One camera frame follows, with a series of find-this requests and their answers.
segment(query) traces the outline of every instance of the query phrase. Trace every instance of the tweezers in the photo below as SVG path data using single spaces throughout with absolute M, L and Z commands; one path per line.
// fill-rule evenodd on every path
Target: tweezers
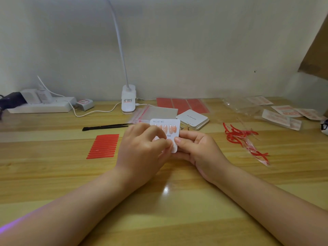
M 122 123 L 122 124 L 112 124 L 112 125 L 103 125 L 96 127 L 84 127 L 82 131 L 95 130 L 95 129 L 107 129 L 107 128 L 125 128 L 128 127 L 130 123 Z

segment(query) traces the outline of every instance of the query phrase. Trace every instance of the red nail glue tab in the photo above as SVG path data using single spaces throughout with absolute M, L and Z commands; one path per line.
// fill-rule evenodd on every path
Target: red nail glue tab
M 87 159 L 114 157 L 119 134 L 98 135 Z
M 270 166 L 267 156 L 268 153 L 260 153 L 252 142 L 247 138 L 248 135 L 258 135 L 252 130 L 240 130 L 230 124 L 230 127 L 223 123 L 227 140 L 231 143 L 240 144 L 244 149 L 247 149 L 258 161 L 267 167 Z

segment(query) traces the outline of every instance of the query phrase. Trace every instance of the white power strip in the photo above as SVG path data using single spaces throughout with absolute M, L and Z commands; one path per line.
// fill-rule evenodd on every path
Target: white power strip
M 76 104 L 75 97 L 54 97 L 50 104 L 23 104 L 14 109 L 8 109 L 10 113 L 62 113 L 69 112 L 72 105 Z

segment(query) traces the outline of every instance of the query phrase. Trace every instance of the wooden table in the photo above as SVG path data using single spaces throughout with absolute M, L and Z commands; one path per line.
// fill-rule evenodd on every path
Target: wooden table
M 275 105 L 290 104 L 269 98 Z M 211 114 L 201 129 L 210 133 L 227 158 L 246 171 L 324 209 L 328 208 L 328 136 L 319 123 L 301 118 L 301 131 L 237 115 L 218 99 L 204 100 Z M 110 110 L 116 102 L 97 102 Z M 229 143 L 222 122 L 259 132 L 254 144 L 268 152 L 268 168 L 238 144 Z M 57 114 L 8 114 L 0 123 L 0 225 L 58 198 L 114 167 L 114 158 L 86 160 L 99 134 L 84 126 L 118 124 L 129 116 L 111 113 L 76 118 Z M 169 161 L 148 184 L 115 208 L 82 245 L 277 245 L 260 224 L 186 161 Z

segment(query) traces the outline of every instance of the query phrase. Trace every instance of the packaging card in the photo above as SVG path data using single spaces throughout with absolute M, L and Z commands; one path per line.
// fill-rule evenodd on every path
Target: packaging card
M 276 112 L 264 110 L 262 113 L 262 117 L 271 122 L 278 123 L 286 127 L 290 127 L 290 118 L 284 115 L 277 114 Z
M 302 125 L 302 121 L 297 120 L 297 119 L 290 119 L 290 127 L 293 130 L 300 130 L 301 129 L 301 125 Z
M 271 106 L 279 114 L 288 117 L 302 117 L 303 115 L 294 110 L 290 105 Z
M 270 102 L 268 99 L 266 99 L 263 96 L 247 97 L 246 99 L 248 101 L 252 102 L 253 104 L 256 104 L 256 105 L 270 105 L 270 104 L 273 104 L 272 102 Z
M 313 109 L 295 109 L 295 110 L 310 120 L 314 120 L 314 121 L 322 120 L 322 116 L 319 116 L 316 110 Z
M 176 118 L 180 119 L 185 124 L 189 124 L 192 127 L 197 127 L 199 124 L 207 120 L 208 117 L 203 116 L 193 110 L 187 110 L 176 116 Z
M 173 141 L 172 153 L 176 153 L 178 146 L 174 141 L 174 137 L 179 137 L 180 132 L 180 120 L 179 119 L 152 119 L 150 120 L 150 125 L 156 125 L 160 127 L 165 133 L 167 139 Z

